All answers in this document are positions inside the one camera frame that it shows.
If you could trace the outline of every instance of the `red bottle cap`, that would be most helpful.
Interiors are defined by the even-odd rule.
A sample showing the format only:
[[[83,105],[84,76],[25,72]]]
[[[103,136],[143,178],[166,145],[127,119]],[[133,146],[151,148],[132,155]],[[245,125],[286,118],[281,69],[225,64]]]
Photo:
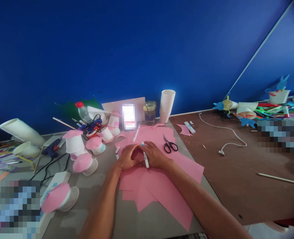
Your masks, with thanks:
[[[83,102],[77,102],[75,105],[77,108],[82,108],[84,106]]]

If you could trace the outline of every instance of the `black scissors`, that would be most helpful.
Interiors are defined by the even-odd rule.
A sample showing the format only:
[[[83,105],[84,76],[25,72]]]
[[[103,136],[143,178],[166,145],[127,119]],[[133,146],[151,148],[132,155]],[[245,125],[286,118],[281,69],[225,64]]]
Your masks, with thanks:
[[[178,146],[175,144],[175,143],[173,143],[173,142],[169,142],[167,139],[166,139],[166,137],[165,137],[165,135],[163,134],[163,136],[164,136],[164,140],[166,141],[166,143],[165,143],[165,145],[164,145],[164,150],[166,151],[166,153],[171,153],[171,149],[173,149],[173,151],[178,151]]]

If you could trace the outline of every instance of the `table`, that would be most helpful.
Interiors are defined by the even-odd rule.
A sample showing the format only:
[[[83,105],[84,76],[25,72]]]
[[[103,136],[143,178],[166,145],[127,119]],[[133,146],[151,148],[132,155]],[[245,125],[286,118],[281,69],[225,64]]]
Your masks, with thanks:
[[[294,180],[294,153],[258,148],[257,133],[250,132],[251,127],[242,127],[237,119],[221,121],[214,111],[203,112],[201,118],[209,124],[234,129],[248,144],[227,145],[222,156],[218,151],[224,144],[243,144],[231,130],[203,123],[198,113],[170,117],[178,132],[181,129],[176,124],[194,123],[196,133],[180,137],[195,161],[204,166],[204,175],[229,212],[242,225],[294,218],[294,184],[257,175]]]
[[[173,128],[170,122],[168,122],[168,127]],[[179,147],[179,151],[193,160],[190,153],[183,149],[185,145],[175,130],[174,136],[177,139],[176,144]],[[96,172],[90,176],[84,176],[82,173],[74,173],[72,171],[72,161],[69,161],[68,169],[71,171],[72,175],[68,183],[71,187],[77,186],[79,188],[80,196],[71,210],[67,212],[57,211],[55,213],[43,238],[77,238],[82,230],[90,207],[96,202],[108,168],[116,161],[114,144],[121,140],[123,140],[123,138],[116,138],[111,143],[106,144],[105,152],[101,155],[97,155],[99,166]],[[65,145],[59,151],[60,155],[63,153],[65,153]],[[64,170],[66,157],[67,155],[60,159],[59,163],[54,163],[51,166],[50,175]],[[42,159],[38,168],[40,169],[41,166],[45,165],[49,160],[49,158]],[[31,176],[31,171],[21,172],[9,175],[6,177],[6,180],[18,180],[19,178],[29,179]],[[44,172],[39,173],[35,177],[35,180],[42,180],[43,177]],[[48,184],[45,185],[46,186],[41,189],[41,195]],[[205,177],[202,178],[201,185],[218,200]],[[152,202],[138,213],[134,201],[123,201],[122,191],[117,190],[116,194],[114,239],[168,238],[203,232],[203,229],[195,217],[192,219],[188,232],[159,202]]]

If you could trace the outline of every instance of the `glass jar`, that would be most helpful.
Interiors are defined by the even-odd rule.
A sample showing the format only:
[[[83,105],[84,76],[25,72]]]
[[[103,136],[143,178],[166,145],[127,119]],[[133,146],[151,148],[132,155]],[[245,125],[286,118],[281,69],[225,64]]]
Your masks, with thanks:
[[[156,102],[146,101],[144,105],[145,124],[154,125],[156,123]]]

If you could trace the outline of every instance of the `person's left hand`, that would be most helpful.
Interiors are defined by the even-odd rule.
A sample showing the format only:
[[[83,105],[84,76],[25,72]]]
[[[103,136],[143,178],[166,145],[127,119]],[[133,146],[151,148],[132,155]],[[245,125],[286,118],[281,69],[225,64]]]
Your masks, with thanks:
[[[121,156],[119,159],[116,161],[115,165],[120,169],[120,170],[127,170],[130,169],[131,167],[137,165],[140,163],[140,160],[132,160],[131,155],[133,154],[133,151],[135,148],[137,148],[139,144],[129,144],[125,146],[123,149]]]

